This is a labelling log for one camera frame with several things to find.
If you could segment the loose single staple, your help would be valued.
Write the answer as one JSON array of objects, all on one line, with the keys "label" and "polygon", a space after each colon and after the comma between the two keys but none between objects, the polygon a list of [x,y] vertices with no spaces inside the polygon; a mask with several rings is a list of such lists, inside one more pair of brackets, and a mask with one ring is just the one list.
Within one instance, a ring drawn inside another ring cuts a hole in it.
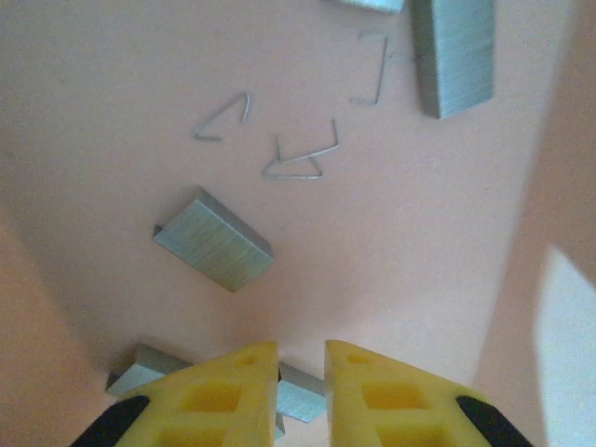
[{"label": "loose single staple", "polygon": [[[316,171],[315,173],[313,173],[313,174],[300,174],[300,173],[278,174],[278,173],[272,172],[272,168],[274,166],[297,163],[297,162],[304,161],[304,160],[307,160],[315,168],[315,171]],[[269,162],[269,164],[265,166],[265,168],[262,172],[262,175],[266,180],[312,181],[312,180],[318,180],[323,176],[323,169],[322,169],[321,165],[317,162],[317,160],[314,156],[304,155],[304,156],[297,156],[294,158],[283,158],[280,140],[279,140],[279,137],[277,137],[276,155]]]},{"label": "loose single staple", "polygon": [[217,117],[226,112],[229,108],[234,106],[237,102],[244,101],[244,108],[242,115],[240,116],[240,123],[246,124],[249,120],[249,114],[251,111],[251,95],[248,91],[241,91],[235,97],[231,98],[228,102],[223,104],[219,109],[212,112],[202,121],[196,124],[191,131],[191,137],[197,141],[205,142],[220,142],[223,138],[221,136],[206,135],[203,130],[212,123]]},{"label": "loose single staple", "polygon": [[337,125],[336,125],[335,119],[332,120],[332,136],[333,136],[334,142],[331,146],[324,147],[324,148],[318,149],[316,151],[312,151],[307,154],[303,154],[300,156],[294,156],[294,157],[290,157],[290,158],[282,156],[280,140],[277,139],[277,161],[280,163],[294,163],[294,162],[299,162],[299,161],[303,161],[303,160],[307,160],[307,159],[314,160],[318,156],[323,156],[323,155],[326,155],[326,154],[336,150],[340,145],[340,141],[339,141],[339,135],[338,135],[338,130],[337,130]]},{"label": "loose single staple", "polygon": [[386,71],[386,62],[387,62],[387,51],[388,51],[390,39],[389,39],[388,34],[379,33],[379,32],[362,32],[359,34],[359,40],[362,40],[362,39],[380,39],[382,41],[381,58],[380,58],[380,62],[379,62],[379,72],[378,72],[378,76],[377,76],[377,85],[376,85],[374,97],[372,99],[352,97],[349,99],[349,102],[353,105],[374,107],[379,103],[381,96],[382,96],[382,92],[383,92],[384,77],[385,77],[385,71]]}]

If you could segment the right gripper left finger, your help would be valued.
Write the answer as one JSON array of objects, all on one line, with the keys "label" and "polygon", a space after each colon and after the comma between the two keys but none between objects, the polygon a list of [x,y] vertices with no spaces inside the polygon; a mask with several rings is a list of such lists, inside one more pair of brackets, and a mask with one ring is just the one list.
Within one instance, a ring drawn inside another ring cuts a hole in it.
[{"label": "right gripper left finger", "polygon": [[274,447],[278,347],[260,342],[131,389],[78,447]]}]

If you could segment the grey staple strip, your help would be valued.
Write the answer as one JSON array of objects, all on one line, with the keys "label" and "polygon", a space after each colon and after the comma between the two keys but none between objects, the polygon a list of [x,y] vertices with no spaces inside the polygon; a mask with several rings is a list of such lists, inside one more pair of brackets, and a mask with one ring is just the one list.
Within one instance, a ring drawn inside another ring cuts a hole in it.
[{"label": "grey staple strip", "polygon": [[337,4],[356,7],[387,15],[397,15],[404,8],[405,0],[333,0]]},{"label": "grey staple strip", "polygon": [[190,363],[146,344],[135,347],[134,359],[122,373],[110,372],[105,392],[119,398],[133,388],[187,368]]},{"label": "grey staple strip", "polygon": [[153,241],[230,292],[274,262],[270,243],[200,186],[188,204],[155,227]]},{"label": "grey staple strip", "polygon": [[438,120],[494,96],[494,0],[411,0],[419,99]]},{"label": "grey staple strip", "polygon": [[324,381],[280,362],[278,365],[275,440],[279,440],[286,433],[284,416],[308,424],[325,412]]}]

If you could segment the pink plastic tray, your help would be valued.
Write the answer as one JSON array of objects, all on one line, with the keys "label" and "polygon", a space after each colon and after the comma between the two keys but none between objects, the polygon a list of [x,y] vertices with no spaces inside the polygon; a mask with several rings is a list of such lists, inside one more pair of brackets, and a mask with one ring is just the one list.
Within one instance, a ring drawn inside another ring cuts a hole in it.
[{"label": "pink plastic tray", "polygon": [[[472,384],[545,445],[542,265],[596,252],[561,75],[596,2],[496,0],[495,95],[436,120],[410,18],[327,0],[0,0],[0,447],[63,447],[139,342],[188,360],[261,340],[321,374],[343,339]],[[372,99],[389,35],[383,92]],[[191,131],[241,91],[251,95]],[[323,176],[266,180],[276,155]],[[205,188],[271,245],[230,292],[153,241]]]}]

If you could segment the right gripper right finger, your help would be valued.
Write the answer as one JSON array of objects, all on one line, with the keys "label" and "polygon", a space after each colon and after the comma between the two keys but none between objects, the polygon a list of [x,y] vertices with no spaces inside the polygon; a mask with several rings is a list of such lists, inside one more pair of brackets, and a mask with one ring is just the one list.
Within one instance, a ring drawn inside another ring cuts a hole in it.
[{"label": "right gripper right finger", "polygon": [[325,344],[330,447],[526,447],[481,393],[339,340]]}]

